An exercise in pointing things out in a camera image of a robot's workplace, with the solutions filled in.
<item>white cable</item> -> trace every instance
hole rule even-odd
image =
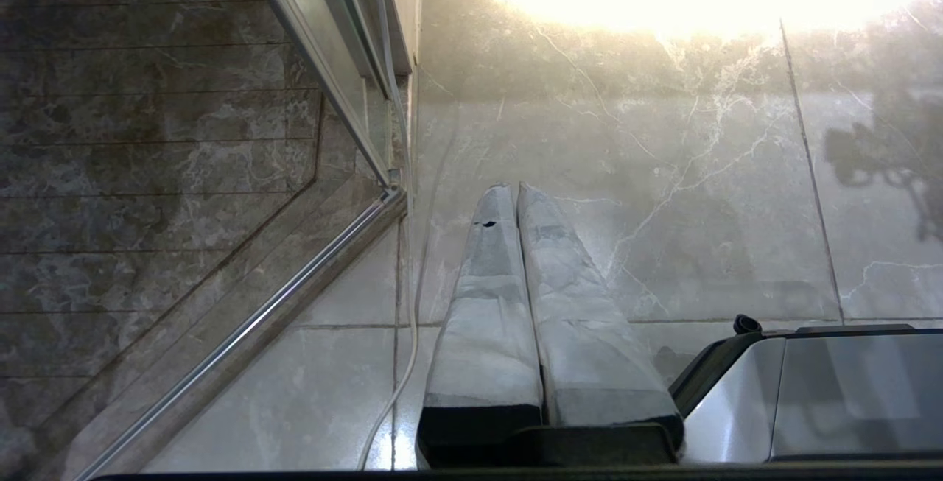
[[[396,114],[398,116],[398,121],[400,123],[400,138],[402,139],[403,151],[404,151],[404,168],[405,168],[405,183],[407,183],[407,290],[405,290],[405,297],[407,300],[405,302],[410,302],[410,287],[412,283],[412,252],[410,243],[412,242],[412,237],[414,237],[414,215],[413,211],[413,192],[415,185],[412,181],[412,155],[410,151],[410,139],[408,138],[407,132],[407,120],[403,114],[403,102],[400,99],[400,91],[396,85],[396,78],[393,76],[393,56],[392,49],[390,45],[390,25],[388,25],[387,17],[387,2],[386,0],[376,0],[377,1],[377,13],[380,17],[380,35],[383,39],[383,56],[385,59],[387,76],[390,78],[390,98],[393,99],[394,108],[396,109]],[[455,141],[455,132],[458,130],[452,131],[452,140],[449,141],[448,147],[445,149],[445,155],[448,155],[448,152],[451,150],[452,142]],[[410,363],[407,364],[407,369],[403,373],[403,379],[400,381],[400,385],[397,386],[396,390],[393,391],[390,400],[387,401],[386,406],[383,407],[383,410],[380,412],[380,415],[376,418],[374,426],[371,427],[370,433],[367,434],[367,440],[364,442],[363,450],[360,452],[360,460],[357,461],[357,470],[365,470],[367,467],[367,458],[370,455],[370,448],[374,444],[374,438],[376,437],[376,432],[380,430],[381,425],[383,424],[384,418],[387,418],[387,414],[390,413],[394,404],[399,399],[400,394],[403,393],[403,389],[410,377],[412,376],[413,368],[416,366],[416,357],[418,354],[418,326],[417,326],[417,312],[418,312],[418,303],[420,303],[422,296],[422,279],[424,279],[425,274],[425,260],[427,260],[427,255],[429,252],[429,230],[432,222],[432,208],[435,206],[435,192],[438,190],[438,176],[441,175],[441,168],[445,163],[445,155],[442,155],[442,162],[439,163],[439,171],[435,176],[435,183],[433,185],[432,194],[429,198],[429,218],[427,219],[427,226],[425,226],[425,236],[424,243],[422,243],[422,255],[420,260],[420,272],[418,272],[418,280],[416,282],[416,293],[411,302],[410,306],[410,333],[412,334],[412,350],[410,351]]]

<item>black knob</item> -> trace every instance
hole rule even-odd
[[[737,317],[734,317],[734,332],[737,334],[751,334],[754,332],[762,332],[763,327],[760,326],[758,320],[755,320],[753,317],[748,315],[743,315],[742,313],[737,314]]]

